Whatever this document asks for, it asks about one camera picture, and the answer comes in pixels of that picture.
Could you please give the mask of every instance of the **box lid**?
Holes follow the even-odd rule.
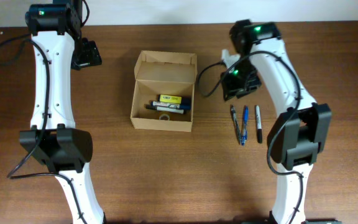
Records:
[[[141,51],[135,65],[136,80],[194,83],[197,56],[188,53]]]

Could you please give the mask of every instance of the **wire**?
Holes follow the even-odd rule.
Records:
[[[22,39],[24,37],[29,36],[30,34],[25,34],[25,35],[21,35],[18,37],[14,37],[8,40],[5,40],[4,42],[0,43],[0,48],[3,45],[6,45],[14,40],[19,40]],[[74,190],[74,186],[71,182],[70,179],[68,179],[67,177],[60,175],[60,174],[53,174],[53,173],[38,173],[38,174],[26,174],[26,175],[17,175],[17,176],[13,176],[14,173],[16,173],[16,171],[18,171],[26,162],[27,160],[29,160],[29,158],[33,155],[33,153],[35,152],[35,150],[37,150],[37,148],[39,147],[42,139],[44,138],[45,135],[45,129],[47,126],[47,121],[48,121],[48,106],[49,106],[49,91],[50,91],[50,70],[49,70],[49,61],[47,56],[45,55],[45,52],[43,52],[43,50],[40,48],[40,46],[35,43],[33,40],[31,39],[24,39],[20,46],[19,46],[19,50],[17,51],[17,53],[15,54],[14,58],[11,60],[8,60],[6,62],[0,62],[0,65],[2,66],[6,66],[6,65],[11,65],[13,62],[15,62],[21,55],[24,45],[25,43],[30,43],[32,44],[41,54],[43,61],[44,61],[44,65],[45,65],[45,70],[46,70],[46,91],[45,91],[45,106],[44,106],[44,121],[42,123],[42,128],[40,131],[40,134],[37,135],[37,140],[35,142],[34,147],[32,148],[32,150],[30,152],[27,153],[27,155],[15,166],[15,168],[13,168],[7,175],[8,179],[11,180],[15,180],[15,179],[24,179],[24,178],[29,178],[29,177],[40,177],[40,176],[54,176],[54,177],[59,177],[59,178],[63,178],[65,181],[67,181],[68,185],[71,188],[71,192],[73,193],[73,198],[75,201],[75,205],[77,207],[77,211],[78,211],[78,215],[80,216],[80,219],[83,221],[84,224],[87,224],[87,222],[85,221],[84,217],[83,217],[83,213],[81,212],[81,208],[80,208],[80,204],[78,203],[78,199]]]
[[[85,20],[84,22],[81,23],[81,27],[85,26],[86,22],[88,21],[88,19],[90,18],[90,7],[88,6],[88,3],[86,2],[86,0],[82,0],[85,4],[85,7],[86,7],[86,17],[85,17]]]
[[[239,63],[241,63],[242,61],[244,60],[247,60],[249,57],[253,56],[253,55],[257,55],[257,54],[267,54],[267,55],[270,55],[272,57],[274,57],[276,59],[276,61],[280,62],[291,74],[291,76],[293,77],[294,79],[294,82],[295,82],[295,85],[296,85],[296,92],[297,92],[297,97],[295,98],[296,100],[296,105],[295,105],[295,108],[293,109],[291,115],[288,117],[288,119],[283,123],[283,125],[280,127],[280,129],[277,131],[277,133],[273,136],[271,142],[270,142],[270,145],[267,149],[267,153],[266,153],[266,160],[267,160],[267,165],[268,167],[270,168],[270,170],[276,174],[276,175],[292,175],[292,174],[296,174],[298,177],[299,177],[299,182],[300,182],[300,194],[299,194],[299,197],[298,197],[298,201],[296,203],[296,206],[294,208],[294,212],[293,212],[293,215],[291,216],[291,220],[289,222],[289,224],[292,223],[293,219],[295,218],[296,216],[296,213],[299,212],[299,207],[300,207],[300,204],[302,202],[302,197],[303,197],[303,175],[301,173],[299,173],[298,171],[290,171],[290,172],[279,172],[277,170],[274,169],[273,165],[272,165],[272,161],[270,160],[270,155],[272,153],[272,148],[273,148],[273,145],[274,145],[274,142],[276,141],[276,139],[278,138],[278,135],[280,134],[280,132],[283,130],[283,128],[285,127],[285,125],[288,123],[289,120],[292,119],[292,117],[295,115],[295,113],[298,111],[298,108],[299,108],[299,105],[300,105],[300,100],[301,100],[301,88],[300,88],[300,83],[299,83],[299,80],[298,80],[298,77],[297,75],[295,74],[295,72],[282,60],[281,57],[271,53],[271,52],[268,52],[268,51],[264,51],[264,50],[259,50],[259,51],[255,51],[255,52],[252,52],[246,56],[243,56],[241,57],[238,61],[236,61],[233,65],[231,65],[224,73],[223,75],[221,76],[221,79],[219,79],[219,81],[217,82],[217,84],[215,85],[215,87],[208,93],[208,94],[203,94],[200,93],[204,96],[204,97],[209,97],[211,96],[215,90],[218,88],[218,86],[222,83],[222,81],[224,80],[224,78],[226,77],[226,75],[229,74],[229,72],[235,67],[237,66]],[[197,76],[197,85],[199,86],[200,85],[200,78],[203,74],[203,72],[205,72],[205,70],[209,69],[210,67],[212,66],[215,66],[217,65],[218,63],[215,63],[215,64],[212,64],[208,67],[206,67],[198,76]]]

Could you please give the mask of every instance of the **table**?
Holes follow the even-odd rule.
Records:
[[[95,40],[102,66],[71,71],[71,104],[78,129],[93,137],[91,176],[109,222],[206,222],[266,217],[275,201],[276,177],[265,161],[266,140],[256,140],[250,110],[249,141],[238,146],[229,105],[259,105],[263,134],[275,122],[264,86],[223,102],[222,89],[195,95],[191,133],[134,129],[130,121],[134,65],[141,50],[198,55],[198,71],[234,53],[232,24],[97,26],[83,28]],[[325,150],[318,156],[306,193],[308,218],[358,223],[358,22],[278,23],[293,66],[318,103],[333,111]],[[0,28],[0,41],[27,32]],[[0,59],[12,57],[18,43]],[[29,129],[35,96],[34,52],[0,67],[0,223],[71,223],[54,178],[7,180],[25,155],[19,131]],[[205,74],[211,88],[221,68]],[[31,159],[20,174],[45,172]]]

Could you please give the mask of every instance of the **cardboard box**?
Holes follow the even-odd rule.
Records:
[[[195,54],[141,51],[135,65],[135,90],[131,121],[136,129],[191,131],[197,56]],[[191,97],[191,110],[172,114],[170,121],[159,120],[161,111],[148,110],[145,105],[157,95]]]

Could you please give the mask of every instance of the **background wall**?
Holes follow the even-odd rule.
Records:
[[[0,27],[25,26],[31,4],[0,0]],[[358,20],[358,0],[88,0],[88,25]]]

